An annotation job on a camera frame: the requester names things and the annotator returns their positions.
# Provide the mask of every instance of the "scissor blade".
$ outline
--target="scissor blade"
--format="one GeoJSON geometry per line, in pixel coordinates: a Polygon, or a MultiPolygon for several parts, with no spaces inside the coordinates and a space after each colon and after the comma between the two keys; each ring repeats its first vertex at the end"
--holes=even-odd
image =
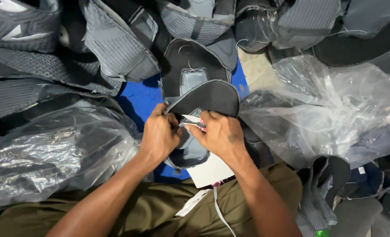
{"type": "Polygon", "coordinates": [[[201,122],[201,119],[200,119],[200,118],[195,117],[195,116],[192,116],[192,115],[182,114],[182,116],[184,116],[185,118],[189,119],[190,121],[192,121],[192,122],[194,122],[194,123],[199,123],[199,122],[201,122]]]}

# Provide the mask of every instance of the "forearm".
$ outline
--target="forearm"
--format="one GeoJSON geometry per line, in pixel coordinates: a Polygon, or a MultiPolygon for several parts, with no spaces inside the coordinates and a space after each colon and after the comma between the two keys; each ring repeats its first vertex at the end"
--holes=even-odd
{"type": "Polygon", "coordinates": [[[259,236],[301,237],[286,203],[257,169],[246,151],[233,171],[242,189],[259,236]]]}
{"type": "Polygon", "coordinates": [[[151,170],[136,154],[107,182],[72,208],[46,237],[105,237],[136,186],[151,170]]]}

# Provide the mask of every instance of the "green object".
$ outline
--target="green object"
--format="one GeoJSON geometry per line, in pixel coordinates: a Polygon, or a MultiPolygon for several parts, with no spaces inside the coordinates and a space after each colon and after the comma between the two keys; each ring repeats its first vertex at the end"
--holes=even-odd
{"type": "Polygon", "coordinates": [[[329,237],[329,230],[323,229],[316,232],[315,237],[329,237]]]}

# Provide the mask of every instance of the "olive green pants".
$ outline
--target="olive green pants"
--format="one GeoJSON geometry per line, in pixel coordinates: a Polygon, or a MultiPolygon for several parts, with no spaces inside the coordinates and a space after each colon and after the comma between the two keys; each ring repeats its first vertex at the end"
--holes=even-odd
{"type": "MultiPolygon", "coordinates": [[[[263,168],[261,173],[295,215],[302,196],[302,183],[296,173],[284,164],[263,168]]],[[[22,203],[6,209],[0,216],[0,237],[43,237],[89,192],[55,194],[43,202],[22,203]]],[[[217,214],[212,191],[185,217],[175,216],[197,192],[191,179],[177,185],[141,183],[109,236],[233,236],[217,214]]],[[[224,219],[237,236],[257,236],[237,180],[218,187],[217,193],[224,219]]]]}

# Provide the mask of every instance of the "hand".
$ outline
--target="hand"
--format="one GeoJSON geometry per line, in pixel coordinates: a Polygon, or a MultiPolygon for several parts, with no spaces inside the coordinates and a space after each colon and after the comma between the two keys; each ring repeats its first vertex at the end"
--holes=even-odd
{"type": "Polygon", "coordinates": [[[179,123],[173,113],[163,115],[166,105],[158,104],[145,122],[140,153],[150,163],[159,165],[179,145],[182,128],[172,131],[179,123]]]}
{"type": "Polygon", "coordinates": [[[203,147],[219,156],[230,167],[237,165],[238,159],[246,157],[244,133],[237,119],[208,111],[202,112],[201,119],[205,123],[206,133],[193,125],[185,127],[203,147]]]}

